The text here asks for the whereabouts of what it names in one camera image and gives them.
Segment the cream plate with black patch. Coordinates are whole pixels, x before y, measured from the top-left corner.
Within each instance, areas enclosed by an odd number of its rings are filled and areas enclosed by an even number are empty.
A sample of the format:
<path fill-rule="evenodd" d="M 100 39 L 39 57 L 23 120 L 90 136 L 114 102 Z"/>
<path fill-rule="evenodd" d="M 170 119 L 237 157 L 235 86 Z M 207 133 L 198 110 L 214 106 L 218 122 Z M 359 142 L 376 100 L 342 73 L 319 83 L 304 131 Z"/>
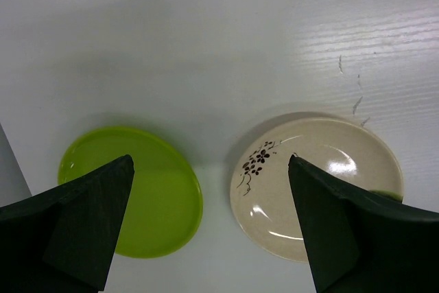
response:
<path fill-rule="evenodd" d="M 230 180 L 230 205 L 240 227 L 277 257 L 307 261 L 289 185 L 291 156 L 362 189 L 403 198 L 403 175 L 395 155 L 367 129 L 330 117 L 277 125 L 244 151 Z"/>

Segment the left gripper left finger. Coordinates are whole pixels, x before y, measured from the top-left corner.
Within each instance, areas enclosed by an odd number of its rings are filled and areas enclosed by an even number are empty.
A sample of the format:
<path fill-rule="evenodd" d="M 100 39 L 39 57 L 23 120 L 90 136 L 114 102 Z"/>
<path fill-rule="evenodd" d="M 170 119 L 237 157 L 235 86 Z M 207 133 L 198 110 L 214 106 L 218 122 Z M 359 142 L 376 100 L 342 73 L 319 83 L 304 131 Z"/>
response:
<path fill-rule="evenodd" d="M 1 291 L 104 291 L 133 179 L 124 155 L 2 207 Z"/>

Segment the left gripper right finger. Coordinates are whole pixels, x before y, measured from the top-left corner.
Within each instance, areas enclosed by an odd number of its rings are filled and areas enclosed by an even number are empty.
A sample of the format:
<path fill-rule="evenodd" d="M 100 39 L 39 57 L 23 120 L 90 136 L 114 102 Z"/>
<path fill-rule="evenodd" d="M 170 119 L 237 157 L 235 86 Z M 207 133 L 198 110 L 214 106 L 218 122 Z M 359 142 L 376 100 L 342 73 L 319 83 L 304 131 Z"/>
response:
<path fill-rule="evenodd" d="M 438 214 L 296 155 L 289 183 L 317 292 L 437 292 Z"/>

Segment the green plate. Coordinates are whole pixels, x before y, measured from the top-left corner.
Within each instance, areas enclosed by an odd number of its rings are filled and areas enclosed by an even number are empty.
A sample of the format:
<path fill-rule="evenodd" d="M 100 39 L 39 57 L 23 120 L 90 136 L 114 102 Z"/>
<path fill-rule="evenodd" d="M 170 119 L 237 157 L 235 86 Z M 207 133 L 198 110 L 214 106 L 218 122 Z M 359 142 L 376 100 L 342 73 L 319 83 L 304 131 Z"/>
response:
<path fill-rule="evenodd" d="M 203 198 L 189 162 L 168 142 L 126 126 L 90 131 L 65 151 L 58 183 L 79 178 L 126 154 L 134 162 L 134 179 L 115 251 L 137 259 L 171 254 L 198 230 Z"/>

